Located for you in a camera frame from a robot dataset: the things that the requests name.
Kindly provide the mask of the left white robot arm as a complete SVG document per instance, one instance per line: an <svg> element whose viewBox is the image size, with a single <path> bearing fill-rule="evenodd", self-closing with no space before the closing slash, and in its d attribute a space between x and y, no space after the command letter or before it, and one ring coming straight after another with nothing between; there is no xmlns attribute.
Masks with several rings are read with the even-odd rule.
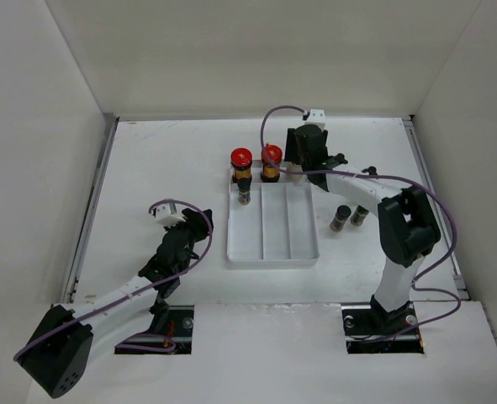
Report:
<svg viewBox="0 0 497 404"><path fill-rule="evenodd" d="M94 302L68 307L52 306L30 340L13 360L52 399L68 393L83 377L100 348L136 350L128 341L136 335L131 321L149 335L167 328L167 299L179 287L181 277L198 265L202 257L194 250L199 242L213 241L213 212L189 203L165 199L150 213L165 234L144 267L118 289Z"/></svg>

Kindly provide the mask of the small black-capped spice jar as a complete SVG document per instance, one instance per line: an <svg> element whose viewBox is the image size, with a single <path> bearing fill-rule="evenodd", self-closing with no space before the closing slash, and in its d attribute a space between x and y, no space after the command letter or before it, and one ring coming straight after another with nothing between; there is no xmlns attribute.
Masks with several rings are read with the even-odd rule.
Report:
<svg viewBox="0 0 497 404"><path fill-rule="evenodd" d="M238 201L241 205L251 202L251 178L240 178L237 181Z"/></svg>

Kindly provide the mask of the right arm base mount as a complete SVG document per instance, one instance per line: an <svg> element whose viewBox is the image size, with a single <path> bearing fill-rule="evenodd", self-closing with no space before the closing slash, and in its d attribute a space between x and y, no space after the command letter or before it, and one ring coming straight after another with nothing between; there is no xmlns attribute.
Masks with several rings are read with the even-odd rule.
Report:
<svg viewBox="0 0 497 404"><path fill-rule="evenodd" d="M342 324L349 354L423 354L415 309L408 304L397 314L382 318L370 305L343 306Z"/></svg>

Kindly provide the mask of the silver-capped spice bottle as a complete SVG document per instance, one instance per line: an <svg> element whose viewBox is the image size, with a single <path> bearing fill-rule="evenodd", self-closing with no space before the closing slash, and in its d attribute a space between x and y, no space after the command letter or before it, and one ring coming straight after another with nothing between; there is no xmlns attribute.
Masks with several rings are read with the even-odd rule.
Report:
<svg viewBox="0 0 497 404"><path fill-rule="evenodd" d="M288 178L295 186L299 186L305 182L305 175L300 165L288 162L287 164Z"/></svg>

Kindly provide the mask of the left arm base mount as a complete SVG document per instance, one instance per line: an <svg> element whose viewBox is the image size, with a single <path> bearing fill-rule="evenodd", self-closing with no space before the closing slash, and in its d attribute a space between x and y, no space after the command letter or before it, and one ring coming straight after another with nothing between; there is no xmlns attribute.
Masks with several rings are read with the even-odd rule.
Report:
<svg viewBox="0 0 497 404"><path fill-rule="evenodd" d="M192 353L194 306L170 306L153 314L148 328L114 348L117 355L188 355Z"/></svg>

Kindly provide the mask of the red-capped amber sauce jar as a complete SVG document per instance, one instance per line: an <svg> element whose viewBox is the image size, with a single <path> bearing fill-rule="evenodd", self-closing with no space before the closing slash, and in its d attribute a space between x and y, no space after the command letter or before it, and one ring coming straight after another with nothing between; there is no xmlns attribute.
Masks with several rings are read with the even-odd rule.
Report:
<svg viewBox="0 0 497 404"><path fill-rule="evenodd" d="M230 165L232 167L232 182L237 183L240 179L251 180L251 166L253 157L250 150L245 147L238 147L230 154Z"/></svg>

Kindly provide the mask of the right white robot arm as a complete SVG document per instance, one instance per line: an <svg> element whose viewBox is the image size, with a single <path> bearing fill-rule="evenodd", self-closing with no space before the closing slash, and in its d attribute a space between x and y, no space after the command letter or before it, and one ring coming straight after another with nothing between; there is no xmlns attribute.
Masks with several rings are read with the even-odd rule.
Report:
<svg viewBox="0 0 497 404"><path fill-rule="evenodd" d="M410 301L413 278L441 231L426 187L349 165L342 155L328 153L327 137L328 131L315 124L289 129L284 160L300 166L313 185L350 199L378 219L386 262L368 320L375 331L390 332L399 324L398 310Z"/></svg>

